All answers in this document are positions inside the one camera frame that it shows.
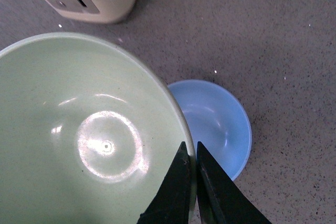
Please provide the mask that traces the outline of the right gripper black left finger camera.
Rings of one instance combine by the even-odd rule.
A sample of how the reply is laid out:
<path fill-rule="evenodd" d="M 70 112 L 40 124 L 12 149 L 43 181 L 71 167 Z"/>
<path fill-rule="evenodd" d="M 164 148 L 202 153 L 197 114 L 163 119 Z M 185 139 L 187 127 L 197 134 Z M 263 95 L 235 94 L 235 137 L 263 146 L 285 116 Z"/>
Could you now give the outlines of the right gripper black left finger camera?
<path fill-rule="evenodd" d="M 159 190 L 137 223 L 188 223 L 191 201 L 191 162 L 182 142 Z"/>

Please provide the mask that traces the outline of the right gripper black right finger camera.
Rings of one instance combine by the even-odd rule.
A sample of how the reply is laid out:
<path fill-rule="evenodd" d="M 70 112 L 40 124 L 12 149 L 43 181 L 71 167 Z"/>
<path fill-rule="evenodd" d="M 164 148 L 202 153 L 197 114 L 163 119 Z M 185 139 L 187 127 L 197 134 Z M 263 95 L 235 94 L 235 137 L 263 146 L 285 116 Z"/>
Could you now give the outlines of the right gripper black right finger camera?
<path fill-rule="evenodd" d="M 197 143 L 197 200 L 201 223 L 270 223 L 202 142 Z"/>

